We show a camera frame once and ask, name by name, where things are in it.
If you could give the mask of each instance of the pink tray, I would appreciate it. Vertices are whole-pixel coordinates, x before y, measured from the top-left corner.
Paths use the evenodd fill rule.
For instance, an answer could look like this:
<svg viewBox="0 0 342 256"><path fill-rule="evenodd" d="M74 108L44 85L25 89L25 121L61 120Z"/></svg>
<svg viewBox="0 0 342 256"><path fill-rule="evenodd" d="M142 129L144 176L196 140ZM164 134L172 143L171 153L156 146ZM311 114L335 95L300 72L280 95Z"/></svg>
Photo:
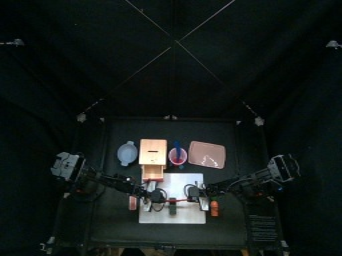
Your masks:
<svg viewBox="0 0 342 256"><path fill-rule="evenodd" d="M188 148L188 163L223 169L224 161L224 146L199 141L191 141Z"/></svg>

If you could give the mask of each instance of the black table surface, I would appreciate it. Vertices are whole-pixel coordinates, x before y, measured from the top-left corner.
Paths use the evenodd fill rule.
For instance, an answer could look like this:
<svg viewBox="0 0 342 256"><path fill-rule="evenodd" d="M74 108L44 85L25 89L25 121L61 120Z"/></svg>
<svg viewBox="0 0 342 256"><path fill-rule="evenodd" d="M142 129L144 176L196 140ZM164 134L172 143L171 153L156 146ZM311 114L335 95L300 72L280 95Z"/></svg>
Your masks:
<svg viewBox="0 0 342 256"><path fill-rule="evenodd" d="M141 169L137 159L128 167L122 167L116 155L120 145L126 141L133 141L138 149L140 139L165 139L167 151L173 147L173 141L179 141L185 150L191 141L223 145L223 169L189 163L184 164L181 170L175 166L167 166L168 173L203 173L205 184L255 172L267 165L261 128L252 122L227 120L165 121L108 118L101 124L80 126L73 150L81 151L86 164L105 174L118 173L140 180ZM68 200L68 225L62 225L58 235L62 241L74 240L74 243L78 243L85 239L86 244L114 247L245 248L243 205L231 194L219 197L217 201L219 217L211 217L209 212L205 212L205 224L138 224L138 210L128 210L128 196L106 188L88 208L80 202ZM85 217L89 220L86 228L70 221L70 218ZM85 232L85 235L73 236L74 232Z"/></svg>

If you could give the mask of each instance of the small cup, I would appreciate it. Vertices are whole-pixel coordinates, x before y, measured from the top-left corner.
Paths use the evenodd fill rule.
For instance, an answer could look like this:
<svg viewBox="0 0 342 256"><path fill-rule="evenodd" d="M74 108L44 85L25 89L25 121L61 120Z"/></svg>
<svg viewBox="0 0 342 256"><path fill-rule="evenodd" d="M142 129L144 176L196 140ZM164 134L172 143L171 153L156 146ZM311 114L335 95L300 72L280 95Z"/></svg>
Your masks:
<svg viewBox="0 0 342 256"><path fill-rule="evenodd" d="M179 159L176 159L176 148L172 148L168 152L168 160L175 166L184 164L184 162L187 161L187 151L180 148L180 157Z"/></svg>

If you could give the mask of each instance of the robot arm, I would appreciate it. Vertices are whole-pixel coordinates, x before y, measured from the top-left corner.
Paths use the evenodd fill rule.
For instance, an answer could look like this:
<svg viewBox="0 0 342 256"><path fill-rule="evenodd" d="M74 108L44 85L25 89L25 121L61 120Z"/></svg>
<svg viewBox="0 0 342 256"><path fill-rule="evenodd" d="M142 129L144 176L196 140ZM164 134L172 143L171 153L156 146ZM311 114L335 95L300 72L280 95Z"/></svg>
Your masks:
<svg viewBox="0 0 342 256"><path fill-rule="evenodd" d="M102 174L92 167L85 166L85 159L81 155L70 155L65 152L57 154L50 171L57 179L70 183L76 190L82 190L86 183L92 181L138 199L151 198L152 193L144 189L132 177L120 174L113 174L113 176Z"/></svg>
<svg viewBox="0 0 342 256"><path fill-rule="evenodd" d="M244 175L235 179L228 179L204 188L204 194L208 196L220 196L228 192L243 193L248 196L263 195L265 185L275 190L283 189L281 184L300 176L299 165L292 156L277 155L271 158L267 168Z"/></svg>

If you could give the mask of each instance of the bowl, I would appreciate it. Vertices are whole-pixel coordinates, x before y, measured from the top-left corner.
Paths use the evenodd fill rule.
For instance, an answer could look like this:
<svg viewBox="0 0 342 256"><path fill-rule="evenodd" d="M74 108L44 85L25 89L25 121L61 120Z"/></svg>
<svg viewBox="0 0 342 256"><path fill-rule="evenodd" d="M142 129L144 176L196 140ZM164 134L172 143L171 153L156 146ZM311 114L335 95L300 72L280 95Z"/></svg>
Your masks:
<svg viewBox="0 0 342 256"><path fill-rule="evenodd" d="M117 158L121 162L121 166L128 166L128 164L133 162L136 157L137 157L137 149L133 145L133 142L126 141L126 143L122 144L117 149Z"/></svg>

